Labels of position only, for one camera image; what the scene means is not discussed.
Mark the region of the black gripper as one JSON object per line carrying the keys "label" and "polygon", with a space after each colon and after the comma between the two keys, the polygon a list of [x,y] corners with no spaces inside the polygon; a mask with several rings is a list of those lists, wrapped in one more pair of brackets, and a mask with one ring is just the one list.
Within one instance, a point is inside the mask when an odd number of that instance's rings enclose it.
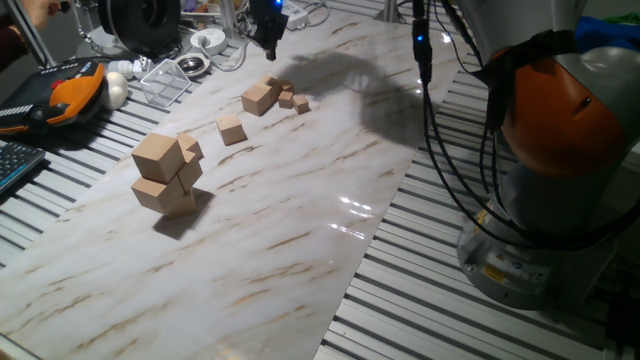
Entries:
{"label": "black gripper", "polygon": [[282,39],[288,16],[283,13],[283,0],[250,0],[250,14],[256,24],[254,40],[264,46],[267,60],[276,60],[277,42]]}

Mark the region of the person's left hand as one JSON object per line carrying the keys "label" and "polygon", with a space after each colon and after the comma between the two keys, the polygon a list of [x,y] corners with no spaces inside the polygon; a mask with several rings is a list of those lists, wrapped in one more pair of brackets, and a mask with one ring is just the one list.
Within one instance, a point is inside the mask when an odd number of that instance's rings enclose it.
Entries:
{"label": "person's left hand", "polygon": [[59,0],[21,0],[31,23],[37,30],[42,30],[50,16],[55,16],[61,10]]}

